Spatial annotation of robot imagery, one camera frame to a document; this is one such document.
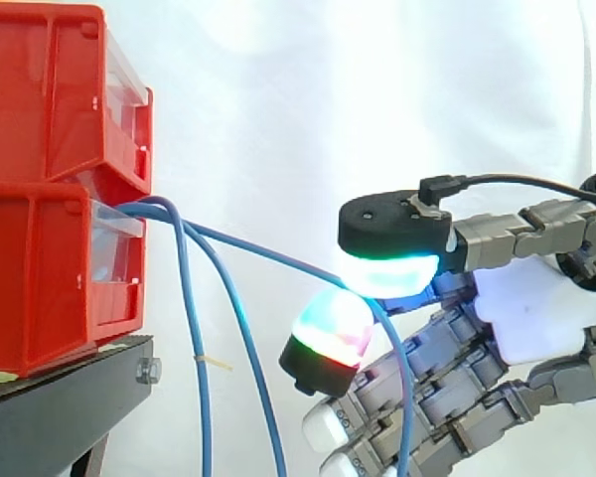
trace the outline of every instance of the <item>transparent drawer front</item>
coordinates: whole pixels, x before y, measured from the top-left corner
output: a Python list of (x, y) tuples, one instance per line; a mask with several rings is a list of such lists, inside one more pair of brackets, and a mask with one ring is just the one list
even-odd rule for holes
[(106, 103), (112, 120), (136, 142), (136, 108), (148, 104), (148, 89), (121, 53), (110, 32), (106, 50)]
[(91, 279), (128, 282), (128, 251), (132, 239), (144, 236), (143, 222), (100, 202), (91, 201)]

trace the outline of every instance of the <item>black shelf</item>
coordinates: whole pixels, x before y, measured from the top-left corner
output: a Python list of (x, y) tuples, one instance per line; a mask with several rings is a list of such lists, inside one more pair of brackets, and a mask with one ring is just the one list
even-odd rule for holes
[(137, 379), (150, 336), (122, 338), (90, 359), (0, 385), (0, 477), (54, 477), (88, 455), (150, 396)]

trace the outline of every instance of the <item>small yellow string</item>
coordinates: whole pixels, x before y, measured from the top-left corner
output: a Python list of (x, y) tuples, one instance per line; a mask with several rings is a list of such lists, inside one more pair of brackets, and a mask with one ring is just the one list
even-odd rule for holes
[(214, 358), (210, 358), (209, 356), (195, 356), (195, 361), (203, 361), (205, 363), (208, 363), (209, 365), (217, 366), (228, 371), (233, 371), (232, 366), (228, 365), (227, 363), (223, 363), (222, 361), (215, 360)]

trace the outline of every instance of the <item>black cable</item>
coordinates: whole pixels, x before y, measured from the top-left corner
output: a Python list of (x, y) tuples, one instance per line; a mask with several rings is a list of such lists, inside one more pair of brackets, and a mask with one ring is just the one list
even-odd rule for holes
[(557, 182), (538, 179), (536, 177), (516, 174), (483, 174), (480, 176), (437, 176), (422, 179), (419, 183), (418, 196), (421, 202), (429, 206), (439, 206), (439, 202), (480, 184), (523, 184), (540, 187), (550, 191), (565, 194), (577, 199), (591, 202), (596, 206), (596, 192), (565, 186)]
[(581, 191), (575, 187), (565, 186), (557, 182), (546, 181), (545, 179), (538, 179), (530, 176), (520, 176), (514, 174), (484, 174), (481, 176), (467, 177), (463, 185), (466, 187), (475, 186), (479, 184), (523, 184), (526, 186), (540, 187), (542, 189), (549, 189), (554, 192), (559, 192), (567, 196), (582, 199), (587, 202), (596, 204), (596, 193)]

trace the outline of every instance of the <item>led light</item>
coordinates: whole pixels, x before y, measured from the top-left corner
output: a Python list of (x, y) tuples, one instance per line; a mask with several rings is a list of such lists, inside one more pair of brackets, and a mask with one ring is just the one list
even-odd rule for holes
[(319, 355), (342, 365), (360, 364), (373, 331), (373, 313), (347, 290), (320, 293), (294, 324), (292, 335)]
[(439, 256), (389, 260), (358, 258), (340, 250), (340, 276), (350, 290), (370, 298), (399, 298), (421, 293), (437, 273)]

